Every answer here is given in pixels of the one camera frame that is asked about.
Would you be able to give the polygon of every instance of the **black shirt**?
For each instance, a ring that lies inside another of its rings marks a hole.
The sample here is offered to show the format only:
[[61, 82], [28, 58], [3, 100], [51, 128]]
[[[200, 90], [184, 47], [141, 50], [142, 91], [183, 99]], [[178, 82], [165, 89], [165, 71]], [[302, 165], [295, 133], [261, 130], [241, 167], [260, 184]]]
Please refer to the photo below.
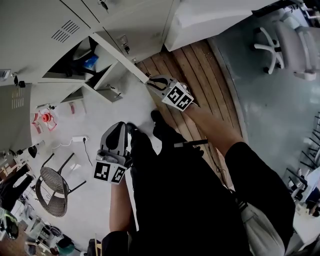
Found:
[[[130, 244], [126, 232], [109, 233], [102, 241], [103, 256], [251, 255], [233, 195], [202, 158], [184, 157], [176, 166], [158, 166], [152, 186], [140, 194], [143, 203], [137, 204], [139, 231]], [[229, 149], [225, 162], [237, 195], [268, 217], [287, 248], [295, 204], [280, 177], [243, 142]], [[166, 172], [166, 179], [159, 172]]]

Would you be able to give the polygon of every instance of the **open cabinet door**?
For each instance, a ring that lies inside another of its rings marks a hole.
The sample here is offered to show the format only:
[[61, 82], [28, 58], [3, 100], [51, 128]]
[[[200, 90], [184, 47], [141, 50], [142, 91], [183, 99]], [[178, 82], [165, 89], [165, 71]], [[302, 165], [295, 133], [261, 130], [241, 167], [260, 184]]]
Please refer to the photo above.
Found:
[[149, 78], [140, 71], [130, 60], [128, 60], [118, 49], [114, 48], [102, 36], [102, 33], [95, 32], [90, 37], [103, 47], [109, 54], [116, 58], [124, 67], [134, 74], [142, 83], [146, 84]]

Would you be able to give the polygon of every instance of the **white chair base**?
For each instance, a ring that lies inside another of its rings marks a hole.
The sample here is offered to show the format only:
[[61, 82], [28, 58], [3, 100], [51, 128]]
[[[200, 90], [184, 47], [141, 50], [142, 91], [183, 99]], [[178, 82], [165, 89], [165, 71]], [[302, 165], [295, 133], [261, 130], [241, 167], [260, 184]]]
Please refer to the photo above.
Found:
[[284, 60], [283, 60], [282, 56], [280, 55], [280, 53], [278, 51], [278, 49], [280, 48], [280, 44], [279, 44], [279, 41], [272, 40], [271, 36], [269, 35], [269, 33], [263, 27], [260, 27], [259, 29], [265, 35], [269, 45], [263, 45], [263, 44], [255, 43], [253, 46], [254, 46], [255, 49], [266, 50], [266, 51], [271, 53], [271, 55], [272, 55], [271, 64], [270, 64], [269, 68], [264, 68], [263, 69], [266, 73], [271, 75], [273, 73], [276, 65], [280, 69], [284, 69], [285, 68]]

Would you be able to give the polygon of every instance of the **office chair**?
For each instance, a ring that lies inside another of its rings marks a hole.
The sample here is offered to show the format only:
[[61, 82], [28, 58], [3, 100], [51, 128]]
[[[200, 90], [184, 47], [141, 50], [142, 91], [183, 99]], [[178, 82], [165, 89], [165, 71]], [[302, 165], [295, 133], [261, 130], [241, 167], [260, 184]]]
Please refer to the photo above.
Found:
[[[49, 214], [55, 217], [63, 217], [66, 214], [68, 206], [68, 195], [86, 183], [86, 181], [84, 181], [74, 189], [70, 189], [68, 183], [61, 176], [63, 167], [69, 162], [74, 154], [75, 153], [72, 153], [69, 158], [63, 163], [60, 169], [58, 171], [55, 171], [52, 168], [45, 167], [45, 164], [55, 155], [54, 153], [52, 153], [49, 159], [43, 163], [40, 169], [40, 177], [35, 184], [35, 194], [41, 206]], [[49, 203], [45, 201], [42, 195], [42, 182], [44, 182], [51, 190], [53, 190], [53, 194], [51, 195]]]
[[[286, 22], [287, 19], [294, 19], [299, 26], [292, 28]], [[272, 40], [269, 33], [263, 27], [259, 27], [254, 32], [263, 32], [269, 45], [255, 43], [250, 46], [252, 50], [261, 49], [271, 52], [271, 64], [263, 71], [271, 75], [275, 67], [286, 68], [292, 70], [298, 78], [307, 81], [315, 80], [316, 72], [320, 70], [317, 47], [317, 42], [320, 42], [320, 28], [302, 26], [291, 12], [286, 12], [280, 20], [274, 21], [273, 25], [278, 40]]]

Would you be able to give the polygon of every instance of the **wicker chair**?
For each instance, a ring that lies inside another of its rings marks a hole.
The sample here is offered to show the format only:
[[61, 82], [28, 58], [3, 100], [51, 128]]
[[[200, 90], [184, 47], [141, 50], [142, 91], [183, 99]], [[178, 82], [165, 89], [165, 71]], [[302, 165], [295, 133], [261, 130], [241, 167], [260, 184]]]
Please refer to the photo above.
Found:
[[[69, 158], [63, 163], [60, 169], [58, 171], [55, 171], [52, 168], [44, 167], [44, 165], [54, 156], [54, 153], [52, 153], [49, 159], [43, 163], [40, 170], [40, 177], [38, 178], [35, 184], [35, 194], [40, 204], [48, 213], [55, 217], [62, 217], [66, 214], [68, 205], [68, 195], [86, 183], [86, 181], [84, 181], [74, 189], [69, 189], [68, 183], [61, 176], [63, 167], [65, 167], [65, 165], [74, 156], [74, 154], [75, 153], [72, 153], [69, 156]], [[41, 193], [42, 182], [44, 182], [51, 190], [53, 190], [53, 194], [49, 203], [45, 201]]]

